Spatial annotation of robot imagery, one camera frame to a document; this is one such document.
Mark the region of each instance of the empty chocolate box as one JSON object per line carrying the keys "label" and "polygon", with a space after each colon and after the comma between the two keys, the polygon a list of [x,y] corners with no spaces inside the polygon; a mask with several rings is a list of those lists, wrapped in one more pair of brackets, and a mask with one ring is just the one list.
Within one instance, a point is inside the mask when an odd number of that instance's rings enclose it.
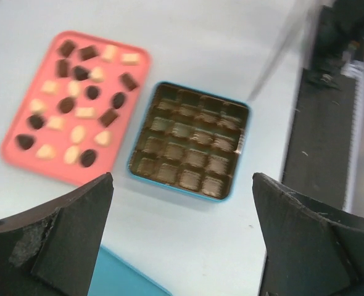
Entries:
{"label": "empty chocolate box", "polygon": [[233,185],[249,108],[240,102],[159,83],[128,163],[130,172],[215,201]]}

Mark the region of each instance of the white table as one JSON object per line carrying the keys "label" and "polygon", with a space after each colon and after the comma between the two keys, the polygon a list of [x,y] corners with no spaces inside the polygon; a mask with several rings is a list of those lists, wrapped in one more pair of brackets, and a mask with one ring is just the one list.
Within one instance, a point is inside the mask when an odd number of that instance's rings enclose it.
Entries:
{"label": "white table", "polygon": [[[241,169],[226,203],[133,180],[126,160],[156,82],[244,100],[291,5],[292,0],[0,0],[0,143],[58,32],[78,30],[145,47],[153,66],[112,171],[115,194],[103,243],[175,296],[256,295],[265,245],[252,174],[280,177],[299,51],[286,56],[251,105]],[[0,218],[72,189],[0,158]]]}

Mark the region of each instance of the chocolate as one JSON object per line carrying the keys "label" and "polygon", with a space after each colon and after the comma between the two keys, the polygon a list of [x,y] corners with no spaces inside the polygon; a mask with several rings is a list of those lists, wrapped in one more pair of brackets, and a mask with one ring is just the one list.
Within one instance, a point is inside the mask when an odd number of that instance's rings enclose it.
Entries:
{"label": "chocolate", "polygon": [[115,109],[119,109],[126,100],[126,95],[124,92],[117,92],[114,97],[112,98],[112,106]]}
{"label": "chocolate", "polygon": [[244,107],[239,105],[230,104],[226,108],[226,114],[230,117],[241,119],[244,116]]}
{"label": "chocolate", "polygon": [[101,115],[99,121],[103,127],[108,127],[115,119],[118,118],[118,114],[112,109],[108,109],[104,114]]}
{"label": "chocolate", "polygon": [[220,113],[222,107],[223,107],[223,102],[221,100],[216,100],[211,97],[205,99],[204,109],[208,111]]}
{"label": "chocolate", "polygon": [[58,60],[56,68],[58,77],[68,77],[68,70],[70,68],[70,63],[68,62],[68,60]]}
{"label": "chocolate", "polygon": [[82,81],[89,78],[89,70],[81,66],[75,66],[73,68],[73,74],[76,80]]}
{"label": "chocolate", "polygon": [[95,100],[100,95],[100,89],[97,86],[89,85],[86,88],[86,96],[91,99]]}
{"label": "chocolate", "polygon": [[84,151],[80,156],[80,163],[83,167],[88,168],[90,167],[97,158],[97,152],[92,149],[88,149]]}
{"label": "chocolate", "polygon": [[35,139],[29,134],[18,134],[16,136],[16,141],[21,149],[28,150],[33,147]]}
{"label": "chocolate", "polygon": [[71,40],[65,40],[63,44],[59,47],[59,54],[64,57],[69,57],[73,50],[76,48],[76,44]]}
{"label": "chocolate", "polygon": [[72,97],[66,97],[65,99],[62,99],[59,102],[57,108],[61,113],[67,114],[71,112],[74,106],[75,106],[75,100]]}
{"label": "chocolate", "polygon": [[129,91],[132,91],[138,87],[137,82],[135,82],[134,78],[127,72],[120,75],[120,81]]}
{"label": "chocolate", "polygon": [[97,50],[93,45],[81,48],[79,52],[81,55],[81,60],[88,60],[98,56]]}
{"label": "chocolate", "polygon": [[42,116],[37,114],[28,117],[27,120],[30,126],[35,130],[39,130],[45,124],[45,120],[42,118]]}

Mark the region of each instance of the chocolate piece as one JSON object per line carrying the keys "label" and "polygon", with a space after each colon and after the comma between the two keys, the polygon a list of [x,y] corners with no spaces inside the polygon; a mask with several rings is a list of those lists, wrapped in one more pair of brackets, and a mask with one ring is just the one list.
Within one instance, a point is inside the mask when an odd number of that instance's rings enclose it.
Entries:
{"label": "chocolate piece", "polygon": [[119,109],[126,100],[126,95],[124,92],[117,92],[114,97],[112,98],[112,106],[115,109]]}
{"label": "chocolate piece", "polygon": [[39,130],[42,128],[45,124],[45,120],[42,118],[42,116],[34,114],[30,117],[28,117],[28,123],[31,125],[31,127],[35,130]]}
{"label": "chocolate piece", "polygon": [[183,155],[184,147],[174,143],[169,143],[164,153],[164,157],[170,160],[181,160]]}
{"label": "chocolate piece", "polygon": [[84,151],[80,156],[81,165],[85,168],[90,167],[97,158],[97,152],[92,149]]}
{"label": "chocolate piece", "polygon": [[20,148],[23,150],[28,150],[33,147],[35,139],[29,134],[18,134],[16,136],[16,141]]}
{"label": "chocolate piece", "polygon": [[180,186],[197,191],[200,186],[201,175],[193,171],[184,170],[180,178]]}
{"label": "chocolate piece", "polygon": [[191,107],[198,107],[200,104],[200,95],[190,92],[190,91],[182,91],[181,92],[181,104],[188,105]]}
{"label": "chocolate piece", "polygon": [[67,114],[71,112],[74,106],[75,106],[75,100],[72,97],[66,97],[65,99],[62,99],[59,102],[57,108],[61,113]]}
{"label": "chocolate piece", "polygon": [[97,50],[93,45],[81,48],[79,52],[81,55],[81,60],[88,60],[98,56]]}
{"label": "chocolate piece", "polygon": [[68,62],[68,60],[58,60],[56,67],[58,77],[68,77],[68,69],[70,68],[70,63]]}
{"label": "chocolate piece", "polygon": [[188,138],[191,134],[191,126],[182,123],[175,123],[172,129],[172,135],[178,138]]}
{"label": "chocolate piece", "polygon": [[227,158],[213,155],[209,158],[207,169],[218,175],[225,175],[227,174],[228,163],[229,161]]}
{"label": "chocolate piece", "polygon": [[97,86],[89,85],[86,88],[86,96],[91,99],[95,100],[100,95],[100,89]]}
{"label": "chocolate piece", "polygon": [[171,126],[171,124],[172,124],[171,120],[164,119],[162,117],[155,117],[151,125],[151,130],[166,132],[166,130],[168,130],[168,127]]}
{"label": "chocolate piece", "polygon": [[92,119],[96,116],[94,107],[79,107],[75,110],[75,116],[78,118]]}
{"label": "chocolate piece", "polygon": [[101,115],[99,121],[103,127],[108,127],[115,119],[118,118],[118,114],[112,109],[108,109],[104,114]]}
{"label": "chocolate piece", "polygon": [[149,154],[156,154],[158,153],[162,146],[163,146],[163,140],[155,138],[155,137],[149,137],[146,141],[144,152]]}
{"label": "chocolate piece", "polygon": [[86,80],[89,78],[89,70],[82,66],[75,66],[73,68],[73,74],[78,81]]}
{"label": "chocolate piece", "polygon": [[160,166],[159,172],[157,173],[157,179],[165,184],[173,184],[176,181],[176,176],[178,174],[178,167],[173,165],[168,165],[163,163]]}
{"label": "chocolate piece", "polygon": [[59,54],[64,57],[69,57],[73,50],[76,48],[76,45],[71,40],[65,40],[63,44],[59,47]]}
{"label": "chocolate piece", "polygon": [[188,152],[188,156],[186,157],[185,162],[193,167],[202,168],[205,165],[206,160],[207,154],[198,150],[191,149]]}
{"label": "chocolate piece", "polygon": [[143,176],[150,176],[155,171],[156,162],[149,158],[143,158],[139,162],[137,173]]}
{"label": "chocolate piece", "polygon": [[132,91],[138,87],[137,82],[135,82],[134,78],[127,72],[120,75],[120,81],[129,91]]}
{"label": "chocolate piece", "polygon": [[209,176],[205,177],[204,182],[202,183],[202,193],[208,196],[212,196],[216,199],[221,197],[223,190],[223,182],[219,179],[211,178]]}
{"label": "chocolate piece", "polygon": [[211,112],[220,113],[222,107],[223,107],[223,102],[221,100],[214,99],[212,97],[205,98],[204,109]]}

